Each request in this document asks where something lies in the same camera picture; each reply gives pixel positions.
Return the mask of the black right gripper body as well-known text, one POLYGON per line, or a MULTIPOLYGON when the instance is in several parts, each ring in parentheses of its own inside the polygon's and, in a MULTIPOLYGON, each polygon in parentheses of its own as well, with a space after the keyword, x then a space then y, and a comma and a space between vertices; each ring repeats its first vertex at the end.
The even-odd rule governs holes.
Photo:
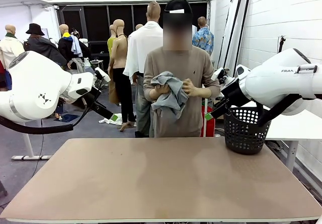
POLYGON ((221 89, 227 103, 245 103, 246 97, 239 86, 239 79, 234 79, 228 85, 221 89))

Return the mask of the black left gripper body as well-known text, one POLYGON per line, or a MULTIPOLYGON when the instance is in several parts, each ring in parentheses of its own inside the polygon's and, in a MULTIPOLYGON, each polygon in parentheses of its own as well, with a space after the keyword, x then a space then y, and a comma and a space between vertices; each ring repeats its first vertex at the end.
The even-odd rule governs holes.
POLYGON ((99 115, 104 115, 106 113, 106 108, 98 101, 100 94, 101 91, 98 89, 91 89, 88 92, 88 107, 90 110, 95 111, 99 115))

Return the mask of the grey training pants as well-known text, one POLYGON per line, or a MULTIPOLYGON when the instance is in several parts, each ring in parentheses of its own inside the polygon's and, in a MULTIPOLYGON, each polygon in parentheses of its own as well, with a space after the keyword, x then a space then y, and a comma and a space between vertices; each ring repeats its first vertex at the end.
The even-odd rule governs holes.
POLYGON ((171 122, 177 121, 185 108, 188 95, 183 91, 183 82, 174 77, 169 71, 164 71, 151 80, 153 86, 168 85, 170 91, 161 94, 151 105, 152 110, 159 116, 171 122))

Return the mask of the person's left forearm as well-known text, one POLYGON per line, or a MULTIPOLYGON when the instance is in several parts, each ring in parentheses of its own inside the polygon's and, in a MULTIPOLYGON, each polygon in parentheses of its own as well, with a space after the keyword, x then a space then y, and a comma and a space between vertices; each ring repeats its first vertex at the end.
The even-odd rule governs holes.
POLYGON ((206 88, 197 88, 197 96, 205 99, 215 99, 220 95, 220 87, 210 86, 206 88))

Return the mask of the person's right forearm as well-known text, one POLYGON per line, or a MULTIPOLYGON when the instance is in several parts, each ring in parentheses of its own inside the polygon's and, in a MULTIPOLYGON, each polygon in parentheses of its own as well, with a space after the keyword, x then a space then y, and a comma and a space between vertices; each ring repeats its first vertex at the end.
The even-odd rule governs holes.
POLYGON ((144 95, 145 95, 145 98, 150 102, 157 100, 159 97, 156 88, 144 89, 144 95))

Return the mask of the person's left hand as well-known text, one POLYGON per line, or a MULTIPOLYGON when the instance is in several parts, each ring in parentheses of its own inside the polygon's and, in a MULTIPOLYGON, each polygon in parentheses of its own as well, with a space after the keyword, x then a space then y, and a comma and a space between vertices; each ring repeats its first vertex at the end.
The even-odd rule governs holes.
POLYGON ((187 94, 188 97, 197 97, 198 88, 195 87, 190 79, 183 81, 182 90, 187 94))

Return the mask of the person's right hand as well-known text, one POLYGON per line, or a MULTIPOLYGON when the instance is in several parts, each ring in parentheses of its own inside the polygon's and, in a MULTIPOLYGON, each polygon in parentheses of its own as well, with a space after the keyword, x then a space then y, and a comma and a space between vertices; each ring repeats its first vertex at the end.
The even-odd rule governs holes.
POLYGON ((154 90, 157 94, 161 95, 168 93, 170 88, 169 85, 165 83, 164 85, 156 85, 154 90))

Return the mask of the white cloth on floor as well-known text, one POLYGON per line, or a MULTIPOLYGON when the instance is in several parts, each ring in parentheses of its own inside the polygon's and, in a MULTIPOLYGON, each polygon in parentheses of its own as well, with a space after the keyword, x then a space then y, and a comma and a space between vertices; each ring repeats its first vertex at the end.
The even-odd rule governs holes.
POLYGON ((98 121, 100 124, 114 124, 114 125, 122 125, 122 114, 116 113, 110 119, 104 118, 98 121))

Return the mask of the red fire extinguisher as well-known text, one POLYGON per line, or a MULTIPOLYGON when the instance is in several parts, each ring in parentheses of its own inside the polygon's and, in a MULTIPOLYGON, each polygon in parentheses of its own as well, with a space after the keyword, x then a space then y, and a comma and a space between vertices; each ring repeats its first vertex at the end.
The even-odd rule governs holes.
MULTIPOLYGON (((212 108, 211 107, 207 107, 207 113, 211 112, 212 108)), ((202 103, 202 117, 204 118, 205 116, 205 105, 204 103, 202 103)), ((214 129, 215 129, 215 119, 210 119, 210 120, 206 120, 206 132, 205 132, 205 136, 206 137, 214 137, 214 129)), ((201 129, 201 135, 200 137, 204 136, 204 123, 201 129)))

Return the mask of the black perforated plastic basket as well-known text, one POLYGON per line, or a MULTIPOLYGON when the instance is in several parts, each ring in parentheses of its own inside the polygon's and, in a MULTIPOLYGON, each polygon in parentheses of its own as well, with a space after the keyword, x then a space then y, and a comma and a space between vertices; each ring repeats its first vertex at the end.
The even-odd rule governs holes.
POLYGON ((232 107, 224 115, 226 147, 243 155, 254 155, 262 150, 271 122, 258 126, 257 107, 232 107))

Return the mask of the mannequin grey sweater light jeans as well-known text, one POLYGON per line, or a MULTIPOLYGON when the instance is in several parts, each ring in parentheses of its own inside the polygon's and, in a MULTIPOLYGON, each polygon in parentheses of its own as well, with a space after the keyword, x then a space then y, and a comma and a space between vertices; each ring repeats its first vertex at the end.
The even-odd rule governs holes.
POLYGON ((65 69, 67 72, 71 74, 76 73, 84 73, 85 71, 85 64, 81 58, 72 58, 68 63, 65 69))

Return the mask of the bare-torso mannequin black trousers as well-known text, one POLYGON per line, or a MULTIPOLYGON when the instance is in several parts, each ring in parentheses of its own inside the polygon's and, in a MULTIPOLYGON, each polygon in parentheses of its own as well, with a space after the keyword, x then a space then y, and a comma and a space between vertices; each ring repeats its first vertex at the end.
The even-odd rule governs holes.
POLYGON ((133 128, 135 125, 135 116, 133 112, 132 88, 130 79, 123 72, 126 66, 128 39, 124 34, 124 21, 116 19, 113 22, 117 38, 113 41, 110 54, 108 73, 115 85, 116 97, 113 100, 119 100, 121 104, 122 125, 120 131, 127 128, 133 128))

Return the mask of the mannequin in yellow-green top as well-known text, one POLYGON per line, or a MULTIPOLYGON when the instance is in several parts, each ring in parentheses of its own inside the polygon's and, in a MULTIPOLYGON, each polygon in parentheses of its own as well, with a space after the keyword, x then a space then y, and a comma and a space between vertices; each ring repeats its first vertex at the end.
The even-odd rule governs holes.
POLYGON ((116 34, 116 27, 114 24, 110 25, 109 29, 110 29, 111 35, 110 35, 110 38, 107 40, 107 45, 108 45, 109 56, 111 56, 113 41, 117 38, 117 34, 116 34))

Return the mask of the mannequin in blue floral shirt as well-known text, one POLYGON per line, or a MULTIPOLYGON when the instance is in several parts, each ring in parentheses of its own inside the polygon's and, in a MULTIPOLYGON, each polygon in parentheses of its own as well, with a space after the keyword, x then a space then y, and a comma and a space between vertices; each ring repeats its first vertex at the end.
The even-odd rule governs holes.
POLYGON ((206 25, 206 18, 198 18, 199 30, 193 35, 192 44, 205 50, 211 56, 214 48, 214 35, 206 25))

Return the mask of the person in beige sweater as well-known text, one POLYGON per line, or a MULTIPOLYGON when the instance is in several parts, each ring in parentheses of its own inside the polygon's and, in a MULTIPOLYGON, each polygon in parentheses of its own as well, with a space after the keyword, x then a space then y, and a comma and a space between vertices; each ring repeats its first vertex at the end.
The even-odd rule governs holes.
MULTIPOLYGON (((155 88, 151 80, 164 71, 181 81, 190 79, 197 88, 219 86, 211 79, 214 68, 209 54, 192 44, 192 14, 165 13, 163 45, 148 53, 143 89, 155 88)), ((200 137, 203 126, 201 97, 188 97, 181 117, 171 122, 153 112, 155 137, 200 137)))

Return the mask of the mannequin black jacket yellow collar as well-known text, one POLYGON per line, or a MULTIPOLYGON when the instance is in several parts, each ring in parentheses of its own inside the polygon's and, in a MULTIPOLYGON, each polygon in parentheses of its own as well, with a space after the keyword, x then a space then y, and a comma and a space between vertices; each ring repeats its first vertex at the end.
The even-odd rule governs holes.
POLYGON ((58 50, 66 59, 67 68, 76 70, 77 65, 72 59, 85 57, 87 48, 76 36, 69 33, 68 25, 61 24, 59 30, 61 32, 61 38, 58 42, 58 50))

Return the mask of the small black tripod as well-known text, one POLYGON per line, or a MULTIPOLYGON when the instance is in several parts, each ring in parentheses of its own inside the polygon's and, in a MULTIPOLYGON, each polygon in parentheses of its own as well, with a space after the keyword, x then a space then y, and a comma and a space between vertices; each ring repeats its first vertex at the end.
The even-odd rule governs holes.
POLYGON ((277 53, 280 53, 282 51, 285 41, 286 41, 285 35, 278 36, 277 53))

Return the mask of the mannequin with white cloth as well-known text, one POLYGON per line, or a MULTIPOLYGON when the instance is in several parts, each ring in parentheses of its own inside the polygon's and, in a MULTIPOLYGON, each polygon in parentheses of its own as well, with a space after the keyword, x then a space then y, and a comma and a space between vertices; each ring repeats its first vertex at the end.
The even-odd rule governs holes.
POLYGON ((163 29, 159 25, 160 5, 151 1, 147 6, 147 22, 128 37, 128 50, 124 75, 136 83, 136 137, 150 137, 153 127, 150 118, 149 102, 144 96, 144 66, 147 54, 163 45, 163 29))

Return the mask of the red and blue garment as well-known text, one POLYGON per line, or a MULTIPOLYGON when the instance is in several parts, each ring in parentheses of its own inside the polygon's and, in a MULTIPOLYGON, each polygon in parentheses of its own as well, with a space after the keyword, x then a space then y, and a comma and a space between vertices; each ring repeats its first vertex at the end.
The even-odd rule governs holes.
POLYGON ((0 61, 0 91, 9 91, 12 89, 12 78, 10 73, 5 70, 0 61))

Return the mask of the mannequin in cream jacket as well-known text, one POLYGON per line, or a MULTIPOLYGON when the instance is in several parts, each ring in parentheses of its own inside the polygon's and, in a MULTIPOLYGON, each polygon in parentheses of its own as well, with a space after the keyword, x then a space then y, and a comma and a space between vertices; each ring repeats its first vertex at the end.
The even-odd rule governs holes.
POLYGON ((21 41, 15 37, 16 27, 6 25, 5 30, 5 37, 0 40, 0 61, 5 69, 9 69, 11 62, 25 50, 21 41))

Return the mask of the black cap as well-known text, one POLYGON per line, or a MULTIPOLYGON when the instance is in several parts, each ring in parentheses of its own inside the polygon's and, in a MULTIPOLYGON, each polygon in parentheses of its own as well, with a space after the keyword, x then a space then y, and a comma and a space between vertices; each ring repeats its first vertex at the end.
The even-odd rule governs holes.
POLYGON ((192 9, 187 0, 170 0, 166 4, 164 12, 192 14, 192 9))

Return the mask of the black frame white panel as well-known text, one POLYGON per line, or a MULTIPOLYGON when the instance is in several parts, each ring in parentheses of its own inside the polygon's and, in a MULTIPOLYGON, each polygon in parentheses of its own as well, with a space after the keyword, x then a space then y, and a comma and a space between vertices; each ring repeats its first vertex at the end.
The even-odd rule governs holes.
POLYGON ((218 59, 218 67, 225 68, 228 62, 228 53, 232 41, 232 35, 239 11, 241 0, 230 0, 224 33, 222 37, 222 43, 220 48, 220 54, 218 59))
POLYGON ((244 27, 247 20, 247 13, 250 0, 241 0, 239 11, 232 35, 232 41, 228 53, 227 68, 230 69, 231 75, 235 75, 236 66, 238 63, 239 52, 242 44, 244 27))

